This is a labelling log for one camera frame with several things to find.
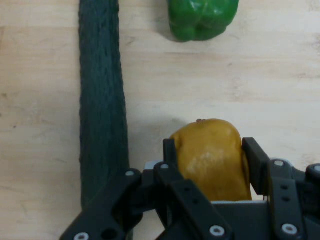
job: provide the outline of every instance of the wooden surface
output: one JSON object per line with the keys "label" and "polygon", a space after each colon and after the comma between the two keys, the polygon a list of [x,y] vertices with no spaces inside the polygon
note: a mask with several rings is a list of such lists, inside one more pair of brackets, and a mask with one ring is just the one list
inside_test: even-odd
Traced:
{"label": "wooden surface", "polygon": [[[80,212],[77,28],[78,0],[0,0],[1,240],[56,240]],[[165,0],[120,0],[120,38],[134,168],[198,118],[320,162],[319,0],[240,0],[223,35],[188,43]],[[161,230],[147,213],[135,239]]]}

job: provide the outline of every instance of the yellow pear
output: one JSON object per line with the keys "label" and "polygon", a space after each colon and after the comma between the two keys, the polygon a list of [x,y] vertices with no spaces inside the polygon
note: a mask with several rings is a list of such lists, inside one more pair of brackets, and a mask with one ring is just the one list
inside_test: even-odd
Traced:
{"label": "yellow pear", "polygon": [[178,130],[177,165],[210,201],[252,200],[249,166],[238,130],[220,119],[197,120]]}

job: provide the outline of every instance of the wood grain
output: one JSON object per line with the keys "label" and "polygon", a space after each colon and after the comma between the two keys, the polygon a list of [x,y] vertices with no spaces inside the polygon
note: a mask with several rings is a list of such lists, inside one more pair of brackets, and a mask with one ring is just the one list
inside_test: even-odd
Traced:
{"label": "wood grain", "polygon": [[[81,210],[78,2],[0,1],[2,240],[56,240]],[[134,168],[201,118],[232,122],[300,170],[320,162],[319,0],[241,0],[223,35],[187,43],[165,0],[119,4]],[[135,239],[161,231],[150,212]]]}

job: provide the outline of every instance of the bolt head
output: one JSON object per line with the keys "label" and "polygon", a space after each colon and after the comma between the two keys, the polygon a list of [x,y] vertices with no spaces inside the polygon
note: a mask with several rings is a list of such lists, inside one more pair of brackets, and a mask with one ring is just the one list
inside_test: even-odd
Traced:
{"label": "bolt head", "polygon": [[226,231],[222,226],[214,225],[210,227],[210,233],[215,237],[222,237],[225,235]]}
{"label": "bolt head", "polygon": [[73,240],[89,240],[89,234],[86,232],[80,232],[74,236]]}
{"label": "bolt head", "polygon": [[298,233],[297,227],[289,223],[282,225],[282,231],[288,235],[296,235]]}
{"label": "bolt head", "polygon": [[162,164],[160,168],[161,168],[161,169],[168,169],[168,168],[169,168],[169,165],[168,165],[168,164]]}
{"label": "bolt head", "polygon": [[274,161],[274,165],[277,165],[279,167],[282,167],[284,165],[284,162],[283,161],[280,161],[280,160],[277,160],[277,161]]}
{"label": "bolt head", "polygon": [[130,176],[135,175],[135,173],[134,173],[133,171],[127,171],[127,172],[125,173],[125,175],[126,175],[127,177],[130,177]]}

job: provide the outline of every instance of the green bell pepper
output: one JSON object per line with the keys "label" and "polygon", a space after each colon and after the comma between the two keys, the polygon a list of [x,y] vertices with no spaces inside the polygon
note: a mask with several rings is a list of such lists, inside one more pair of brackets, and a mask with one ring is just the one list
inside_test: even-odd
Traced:
{"label": "green bell pepper", "polygon": [[172,34],[182,42],[212,39],[234,20],[239,0],[167,0]]}

